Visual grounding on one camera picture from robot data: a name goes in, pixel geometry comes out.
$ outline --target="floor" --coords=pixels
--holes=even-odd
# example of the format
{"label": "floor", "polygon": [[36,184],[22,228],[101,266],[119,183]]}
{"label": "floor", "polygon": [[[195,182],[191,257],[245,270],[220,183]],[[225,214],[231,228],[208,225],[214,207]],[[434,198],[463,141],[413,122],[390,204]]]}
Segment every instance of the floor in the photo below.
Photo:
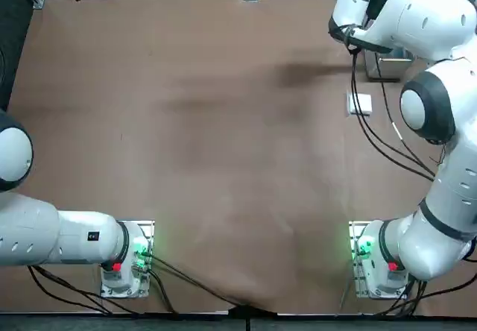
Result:
{"label": "floor", "polygon": [[[9,331],[183,331],[183,330],[246,330],[245,321],[164,321],[164,320],[122,320],[105,318],[86,318],[76,316],[0,316],[0,330]],[[311,330],[475,330],[473,321],[267,321],[252,320],[250,330],[261,331],[311,331]]]}

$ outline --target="small white object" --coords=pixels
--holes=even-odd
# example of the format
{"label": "small white object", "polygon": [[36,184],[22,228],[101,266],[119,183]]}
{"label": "small white object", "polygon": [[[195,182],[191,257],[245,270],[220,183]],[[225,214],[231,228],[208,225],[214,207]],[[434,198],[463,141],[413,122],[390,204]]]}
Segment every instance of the small white object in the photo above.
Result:
{"label": "small white object", "polygon": [[[371,95],[368,94],[358,94],[358,100],[356,101],[356,107],[361,107],[363,115],[369,116],[373,112],[373,105],[371,103]],[[348,94],[348,112],[350,115],[357,115],[355,105],[353,103],[353,97],[351,94]]]}
{"label": "small white object", "polygon": [[0,178],[7,182],[21,180],[30,168],[33,148],[25,132],[10,127],[0,131]]}
{"label": "small white object", "polygon": [[413,130],[419,130],[426,120],[423,101],[414,90],[406,90],[401,95],[401,114],[405,123]]}

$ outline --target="green led light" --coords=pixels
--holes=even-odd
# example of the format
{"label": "green led light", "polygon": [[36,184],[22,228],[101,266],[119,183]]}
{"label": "green led light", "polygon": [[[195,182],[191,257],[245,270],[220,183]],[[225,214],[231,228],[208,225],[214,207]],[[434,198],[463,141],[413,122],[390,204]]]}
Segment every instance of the green led light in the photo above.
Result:
{"label": "green led light", "polygon": [[358,242],[358,255],[363,259],[367,259],[373,249],[374,238],[369,236],[363,236]]}

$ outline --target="black cable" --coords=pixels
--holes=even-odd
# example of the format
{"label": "black cable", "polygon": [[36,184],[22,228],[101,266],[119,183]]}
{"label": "black cable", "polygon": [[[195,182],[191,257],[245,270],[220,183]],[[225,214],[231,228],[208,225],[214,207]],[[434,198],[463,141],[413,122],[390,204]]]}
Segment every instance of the black cable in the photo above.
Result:
{"label": "black cable", "polygon": [[419,305],[419,302],[423,298],[424,292],[426,292],[426,287],[427,287],[427,281],[420,281],[419,282],[419,288],[417,289],[417,296],[416,300],[414,302],[414,305],[412,306],[411,312],[409,313],[409,316],[414,315],[416,312],[417,306]]}
{"label": "black cable", "polygon": [[413,286],[414,286],[414,280],[409,281],[408,285],[405,286],[404,291],[403,291],[403,292],[401,293],[401,295],[393,302],[393,304],[391,305],[390,309],[393,308],[393,307],[395,307],[395,306],[398,304],[398,302],[401,301],[401,299],[402,299],[402,297],[403,297],[404,295],[409,294],[409,292],[411,292]]}
{"label": "black cable", "polygon": [[[450,292],[454,292],[454,291],[458,291],[458,290],[462,290],[464,288],[466,288],[467,286],[469,286],[470,284],[474,283],[475,281],[477,280],[477,274],[475,274],[470,280],[466,281],[465,283],[463,284],[460,284],[458,286],[454,286],[453,288],[448,288],[448,289],[443,289],[443,290],[439,290],[439,291],[435,291],[435,292],[431,292],[430,294],[427,294],[427,295],[424,295],[420,298],[420,300],[422,299],[427,299],[428,297],[433,297],[433,296],[437,296],[437,295],[442,295],[442,294],[448,294]],[[406,301],[404,302],[405,305],[408,305],[410,303],[414,303],[415,302],[415,298],[412,299],[412,300],[409,300],[409,301]],[[401,305],[399,306],[395,306],[394,308],[389,308],[388,310],[386,310],[385,312],[379,312],[377,314],[374,314],[375,316],[383,316],[385,315],[386,313],[388,312],[391,312],[395,309],[398,309],[400,308]]]}
{"label": "black cable", "polygon": [[44,268],[41,268],[39,266],[34,266],[34,269],[39,272],[44,278],[52,281],[53,283],[56,283],[58,285],[61,285],[67,289],[70,289],[71,291],[75,291],[77,292],[78,294],[82,294],[84,297],[87,297],[87,296],[93,296],[93,297],[97,297],[98,299],[100,300],[103,300],[103,301],[107,301],[108,303],[120,308],[121,310],[125,311],[125,312],[129,312],[130,314],[132,315],[141,315],[140,313],[138,312],[135,312],[133,310],[130,310],[124,306],[122,306],[120,303],[117,303],[111,299],[109,299],[108,297],[103,297],[103,296],[100,296],[99,294],[96,294],[94,292],[90,292],[90,291],[86,291],[86,290],[81,290],[81,289],[78,289],[76,287],[74,287],[72,284],[68,283],[66,280],[62,279],[61,277],[58,277],[54,274],[52,274],[51,272],[45,270]]}
{"label": "black cable", "polygon": [[3,80],[5,79],[5,75],[7,74],[7,61],[5,59],[5,54],[3,49],[0,48],[0,86],[3,84]]}
{"label": "black cable", "polygon": [[[72,290],[72,291],[77,291],[79,292],[73,285],[71,285],[70,283],[68,283],[66,280],[64,279],[61,279],[59,277],[56,277],[55,275],[51,274],[49,271],[46,271],[45,269],[41,268],[41,267],[33,267],[35,269],[35,271],[37,271],[38,273],[40,273],[44,278],[52,281],[53,283],[56,283],[64,288],[67,288],[69,290]],[[98,306],[99,308],[103,309],[106,313],[108,314],[112,314],[112,312],[110,310],[108,310],[106,307],[104,307],[103,305],[101,305],[101,303],[99,303],[98,301],[94,300],[92,297],[90,297],[88,294],[83,294],[82,292],[79,292],[80,294],[82,294],[86,299],[88,299],[90,302],[94,303],[96,306]]]}
{"label": "black cable", "polygon": [[376,143],[371,139],[371,137],[367,134],[367,131],[366,129],[364,128],[364,125],[363,125],[363,122],[364,124],[368,127],[368,129],[370,130],[370,132],[380,141],[382,142],[382,140],[373,132],[373,129],[370,127],[370,125],[366,122],[366,119],[364,118],[364,114],[361,110],[361,106],[360,106],[360,103],[359,103],[359,99],[358,99],[358,91],[357,91],[357,88],[356,88],[356,59],[357,59],[357,56],[358,54],[355,53],[353,54],[353,67],[352,67],[352,71],[351,71],[351,96],[353,98],[353,104],[354,104],[354,107],[355,107],[355,111],[356,111],[356,117],[358,118],[358,122],[359,122],[359,125],[364,133],[364,135],[366,136],[367,140],[369,141],[369,143],[384,157],[386,157],[388,160],[390,160],[392,163],[394,163],[395,165],[405,169],[406,171],[410,171],[410,172],[413,172],[421,177],[424,177],[426,178],[427,180],[430,180],[431,182],[433,181],[432,178],[430,178],[429,176],[425,175],[424,173],[420,172],[420,171],[416,171],[415,169],[412,169],[411,167],[408,167],[406,165],[403,165],[402,163],[396,161],[394,158],[388,156],[381,148],[379,148]]}
{"label": "black cable", "polygon": [[[374,60],[376,61],[376,68],[378,70],[379,78],[382,79],[381,68],[379,68],[379,60],[378,60],[378,54],[377,53],[374,53]],[[408,152],[411,154],[411,156],[415,159],[416,164],[418,164],[422,169],[426,170],[431,176],[435,177],[435,173],[433,171],[431,171],[431,169],[429,167],[427,167],[424,164],[424,162],[422,160],[420,160],[420,158],[408,147],[408,145],[405,143],[404,139],[401,137],[400,133],[398,132],[397,127],[394,124],[394,120],[391,117],[391,111],[389,110],[388,97],[387,97],[387,94],[386,94],[385,85],[382,82],[382,80],[380,82],[381,82],[382,96],[385,100],[386,113],[388,114],[388,118],[389,118],[390,123],[396,129],[397,135],[398,135],[399,139],[401,140],[402,145],[405,147],[406,150],[408,150]]]}
{"label": "black cable", "polygon": [[49,297],[52,297],[54,298],[55,300],[58,300],[58,301],[62,301],[64,303],[67,303],[69,305],[75,305],[75,306],[80,306],[80,307],[83,307],[85,309],[90,309],[90,310],[94,310],[96,312],[100,312],[101,314],[103,315],[109,315],[107,312],[103,311],[102,309],[99,309],[97,307],[94,307],[94,306],[88,306],[88,305],[85,305],[84,303],[76,303],[74,301],[70,301],[70,300],[67,300],[67,299],[63,299],[62,297],[59,297],[59,296],[56,296],[54,294],[52,294],[51,292],[49,292],[48,290],[45,289],[45,287],[41,284],[41,282],[37,279],[37,276],[35,275],[34,271],[33,271],[33,268],[31,266],[28,266],[28,271],[30,271],[30,275],[33,279],[33,281],[35,282],[35,284],[37,284],[37,286],[40,288],[41,291],[43,291],[45,294],[47,294]]}
{"label": "black cable", "polygon": [[221,299],[222,301],[226,301],[228,303],[231,303],[232,305],[234,306],[240,306],[241,304],[240,303],[237,303],[235,301],[232,301],[230,299],[227,299],[221,295],[219,295],[217,292],[213,291],[212,289],[208,288],[207,286],[205,286],[204,284],[202,283],[199,283],[196,279],[188,276],[187,274],[184,274],[182,271],[180,271],[179,269],[175,268],[173,265],[169,264],[168,262],[158,258],[157,256],[154,256],[153,254],[151,253],[143,253],[142,255],[144,256],[149,256],[150,258],[160,262],[161,264],[165,265],[166,267],[170,268],[172,271],[174,271],[175,273],[178,273],[179,275],[181,275],[183,278],[187,279],[187,281],[189,283],[191,283],[192,285],[194,286],[197,286],[198,288],[200,289],[203,289],[204,291],[207,291],[209,294],[215,296],[216,298],[218,299]]}
{"label": "black cable", "polygon": [[167,295],[167,292],[165,291],[164,284],[162,283],[162,280],[159,278],[159,275],[154,273],[154,271],[152,270],[149,270],[149,274],[156,280],[156,283],[159,286],[159,289],[162,295],[162,301],[164,302],[164,305],[165,305],[165,309],[172,314],[177,314],[178,312],[172,306],[171,300],[169,299],[169,296]]}

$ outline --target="mounting plate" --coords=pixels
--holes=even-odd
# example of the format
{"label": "mounting plate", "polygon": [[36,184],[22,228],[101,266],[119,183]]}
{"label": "mounting plate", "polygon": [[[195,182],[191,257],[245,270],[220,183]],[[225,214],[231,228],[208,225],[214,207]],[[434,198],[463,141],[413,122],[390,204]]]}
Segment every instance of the mounting plate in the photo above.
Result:
{"label": "mounting plate", "polygon": [[101,269],[101,296],[114,298],[147,297],[149,295],[151,268],[150,257],[140,256],[145,248],[152,253],[154,243],[154,221],[121,220],[130,233],[130,250],[120,271]]}
{"label": "mounting plate", "polygon": [[351,257],[353,258],[353,277],[355,282],[356,297],[371,298],[371,299],[397,299],[404,291],[405,287],[396,290],[394,293],[387,293],[378,290],[374,285],[373,272],[375,271],[373,261],[366,256],[359,256],[358,254],[358,239],[363,234],[365,227],[371,223],[370,221],[349,221],[348,227],[350,229],[350,246]]}

